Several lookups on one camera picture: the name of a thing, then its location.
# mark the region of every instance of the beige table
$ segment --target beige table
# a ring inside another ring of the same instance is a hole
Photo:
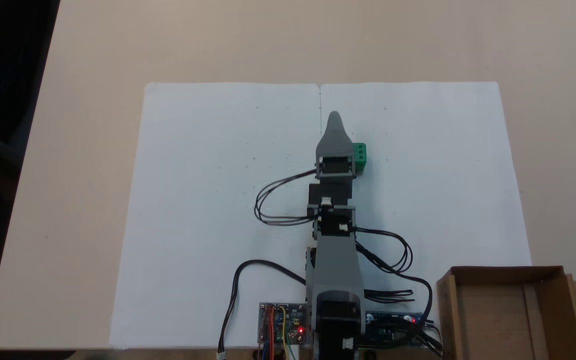
[[[418,81],[499,82],[533,263],[576,276],[576,0],[62,0],[0,348],[109,346],[149,82]]]

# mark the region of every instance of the white paper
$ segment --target white paper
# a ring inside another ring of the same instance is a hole
[[[110,344],[216,347],[239,264],[271,260],[305,275],[311,225],[268,226],[252,208],[263,186],[313,168],[332,110],[367,147],[353,183],[357,223],[405,237],[410,275],[434,288],[454,265],[531,264],[494,82],[149,84]],[[275,191],[267,212],[305,214],[313,181]],[[395,239],[358,240],[385,260],[401,256]],[[414,303],[388,310],[423,310],[422,286],[360,261],[367,288],[416,292]],[[256,346],[260,302],[301,303],[305,294],[274,269],[245,269],[226,346]]]

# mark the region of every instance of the circuit board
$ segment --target circuit board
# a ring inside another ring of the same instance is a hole
[[[306,341],[306,304],[305,303],[259,303],[257,338],[260,343],[269,340],[268,322],[272,318],[274,343],[283,344],[284,312],[286,310],[285,332],[287,342],[302,344]]]
[[[371,342],[388,342],[404,337],[402,331],[393,330],[396,324],[400,323],[397,320],[403,319],[416,324],[421,321],[422,316],[421,312],[366,311],[366,331],[363,337]],[[413,340],[409,345],[420,346],[420,342]]]

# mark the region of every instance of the open cardboard box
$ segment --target open cardboard box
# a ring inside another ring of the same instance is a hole
[[[437,297],[446,360],[576,360],[576,281],[562,266],[455,266]]]

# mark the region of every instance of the green cube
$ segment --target green cube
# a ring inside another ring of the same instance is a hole
[[[364,171],[366,162],[368,162],[366,144],[362,142],[353,142],[352,152],[354,153],[354,170],[357,171],[357,173]]]

